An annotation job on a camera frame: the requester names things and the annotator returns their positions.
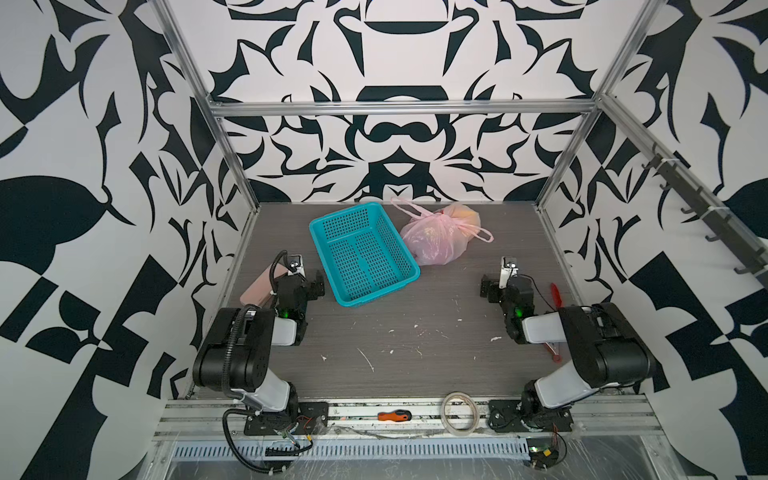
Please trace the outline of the teal plastic basket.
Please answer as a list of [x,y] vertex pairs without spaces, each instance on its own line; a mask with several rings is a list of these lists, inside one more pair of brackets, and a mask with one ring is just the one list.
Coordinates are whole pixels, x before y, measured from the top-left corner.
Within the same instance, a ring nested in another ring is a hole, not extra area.
[[343,307],[370,303],[419,279],[421,271],[384,208],[360,204],[309,223],[310,235]]

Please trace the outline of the pink plastic bag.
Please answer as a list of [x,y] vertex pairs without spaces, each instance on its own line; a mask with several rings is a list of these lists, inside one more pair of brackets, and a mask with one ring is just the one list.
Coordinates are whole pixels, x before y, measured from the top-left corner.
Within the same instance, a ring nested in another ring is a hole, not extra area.
[[419,266],[446,265],[458,259],[472,239],[494,241],[493,234],[482,227],[479,213],[464,204],[454,202],[429,211],[400,197],[391,202],[410,217],[400,236]]

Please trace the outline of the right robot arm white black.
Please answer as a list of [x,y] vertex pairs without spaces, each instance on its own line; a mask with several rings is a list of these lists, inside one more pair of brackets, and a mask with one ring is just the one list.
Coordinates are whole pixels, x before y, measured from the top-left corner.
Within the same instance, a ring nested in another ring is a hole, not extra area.
[[554,372],[526,383],[518,400],[489,402],[488,427],[497,433],[569,432],[575,403],[608,388],[639,384],[655,372],[654,356],[615,304],[537,314],[534,290],[534,282],[521,275],[481,279],[480,296],[500,306],[513,341],[565,344],[570,352]]

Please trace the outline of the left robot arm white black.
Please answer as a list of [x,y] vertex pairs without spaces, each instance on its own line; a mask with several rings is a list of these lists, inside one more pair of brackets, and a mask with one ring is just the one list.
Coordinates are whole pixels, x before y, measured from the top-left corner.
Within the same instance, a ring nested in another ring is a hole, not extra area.
[[[307,276],[302,256],[282,250],[240,306],[218,311],[197,353],[193,383],[233,401],[222,415],[224,439],[234,458],[252,472],[286,472],[313,448],[313,431],[327,424],[328,403],[300,401],[296,387],[269,367],[273,348],[303,341],[307,307],[324,294],[322,273]],[[274,433],[287,446],[249,455],[234,441],[229,427],[234,416],[244,419],[245,434]]]

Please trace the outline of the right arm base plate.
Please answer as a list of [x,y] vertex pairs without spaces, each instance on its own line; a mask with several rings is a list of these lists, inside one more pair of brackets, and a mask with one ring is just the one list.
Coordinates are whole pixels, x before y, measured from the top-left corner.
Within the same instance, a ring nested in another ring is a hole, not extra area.
[[527,410],[521,400],[488,402],[488,427],[496,433],[571,432],[573,418],[569,407]]

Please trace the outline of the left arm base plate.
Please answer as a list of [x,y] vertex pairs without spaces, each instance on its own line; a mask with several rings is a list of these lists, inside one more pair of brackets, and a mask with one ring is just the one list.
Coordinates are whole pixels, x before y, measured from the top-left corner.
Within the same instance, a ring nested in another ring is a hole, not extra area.
[[291,434],[314,434],[327,426],[329,404],[327,402],[299,402],[289,404],[281,412],[267,412],[247,417],[246,436],[277,435],[280,431]]

